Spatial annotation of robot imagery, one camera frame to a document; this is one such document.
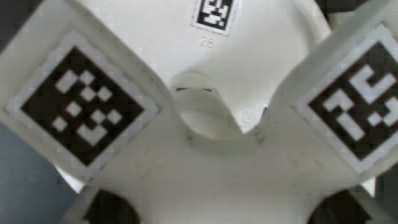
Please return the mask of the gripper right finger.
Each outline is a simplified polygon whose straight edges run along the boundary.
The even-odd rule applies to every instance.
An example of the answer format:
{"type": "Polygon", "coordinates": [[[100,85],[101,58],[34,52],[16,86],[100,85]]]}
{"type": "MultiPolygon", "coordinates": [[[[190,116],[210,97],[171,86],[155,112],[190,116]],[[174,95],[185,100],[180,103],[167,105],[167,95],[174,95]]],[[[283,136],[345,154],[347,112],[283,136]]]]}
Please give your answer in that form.
{"type": "Polygon", "coordinates": [[[308,224],[366,224],[372,213],[357,189],[340,191],[322,201],[308,224]]]}

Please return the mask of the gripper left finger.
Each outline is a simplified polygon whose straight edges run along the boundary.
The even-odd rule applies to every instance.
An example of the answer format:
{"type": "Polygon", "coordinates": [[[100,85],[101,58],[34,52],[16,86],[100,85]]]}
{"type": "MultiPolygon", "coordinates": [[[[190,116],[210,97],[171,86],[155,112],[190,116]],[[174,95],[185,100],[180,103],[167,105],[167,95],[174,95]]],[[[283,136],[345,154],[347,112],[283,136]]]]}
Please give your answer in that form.
{"type": "Polygon", "coordinates": [[[126,200],[101,190],[84,215],[89,224],[141,224],[141,217],[126,200]]]}

